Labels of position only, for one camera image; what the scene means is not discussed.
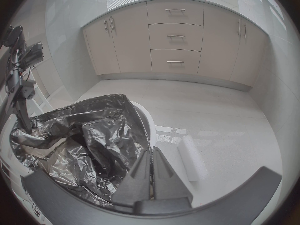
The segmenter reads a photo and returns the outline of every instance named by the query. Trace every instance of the trash bag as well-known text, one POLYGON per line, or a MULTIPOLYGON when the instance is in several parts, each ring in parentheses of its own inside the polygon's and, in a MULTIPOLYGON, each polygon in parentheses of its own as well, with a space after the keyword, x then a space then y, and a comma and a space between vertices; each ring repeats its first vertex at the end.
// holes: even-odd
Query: trash bag
POLYGON ((123 94, 87 99, 17 121, 10 145, 29 169, 45 170, 71 193, 103 207, 150 143, 134 106, 123 94))

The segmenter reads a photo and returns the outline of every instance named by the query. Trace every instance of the cabinet handle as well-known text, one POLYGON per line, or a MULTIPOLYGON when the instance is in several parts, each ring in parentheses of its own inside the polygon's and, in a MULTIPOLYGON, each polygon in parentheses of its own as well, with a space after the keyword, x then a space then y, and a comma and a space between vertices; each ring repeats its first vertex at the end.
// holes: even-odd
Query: cabinet handle
POLYGON ((238 34, 241 35, 241 20, 238 20, 238 34))
POLYGON ((185 9, 166 9, 166 11, 185 11, 185 9))
POLYGON ((105 32, 107 32, 106 20, 105 18, 103 20, 104 20, 105 32))
POLYGON ((180 36, 180 35, 167 35, 167 37, 185 38, 185 36, 180 36))
POLYGON ((246 38, 246 34, 247 34, 247 23, 245 23, 245 38, 246 38))
POLYGON ((110 16, 110 21, 111 21, 111 23, 112 23, 112 29, 114 30, 115 29, 115 26, 114 26, 114 24, 113 24, 113 18, 110 16))

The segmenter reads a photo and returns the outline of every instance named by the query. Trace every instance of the drawer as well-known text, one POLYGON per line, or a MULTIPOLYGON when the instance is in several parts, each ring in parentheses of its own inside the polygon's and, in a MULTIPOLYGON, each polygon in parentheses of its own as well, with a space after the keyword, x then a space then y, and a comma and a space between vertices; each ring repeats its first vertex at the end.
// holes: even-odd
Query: drawer
POLYGON ((151 50, 152 72, 197 74, 201 52, 176 49, 151 50))
POLYGON ((148 22, 186 23, 203 26, 203 3, 187 0, 153 0, 147 2, 148 22))
POLYGON ((201 51, 203 26, 181 23, 150 24, 149 35, 151 49, 201 51))

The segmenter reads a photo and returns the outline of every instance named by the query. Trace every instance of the white floor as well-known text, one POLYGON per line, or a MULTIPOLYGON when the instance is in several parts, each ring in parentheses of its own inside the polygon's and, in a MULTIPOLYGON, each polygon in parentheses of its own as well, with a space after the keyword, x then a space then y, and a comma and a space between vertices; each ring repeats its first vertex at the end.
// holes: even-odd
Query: white floor
MULTIPOLYGON (((52 96, 54 108, 72 103, 64 93, 62 89, 58 97, 52 96)), ((193 207, 224 196, 261 166, 282 174, 273 130, 248 93, 192 82, 104 80, 79 100, 114 93, 127 95, 150 112, 157 147, 193 193, 193 207), (185 135, 193 137, 208 170, 198 182, 188 181, 177 149, 185 135)))

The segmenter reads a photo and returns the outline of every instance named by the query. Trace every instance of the robotic arm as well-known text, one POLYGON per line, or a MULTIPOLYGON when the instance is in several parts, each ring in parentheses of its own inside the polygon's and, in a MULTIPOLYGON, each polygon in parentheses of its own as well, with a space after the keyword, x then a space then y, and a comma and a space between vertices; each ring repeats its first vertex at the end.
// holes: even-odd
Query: robotic arm
POLYGON ((27 113, 26 99, 35 95, 34 80, 23 79, 23 72, 43 61, 42 43, 26 45, 23 27, 9 27, 2 45, 9 48, 9 58, 5 74, 5 91, 8 94, 6 113, 16 114, 25 131, 30 134, 32 127, 27 113))

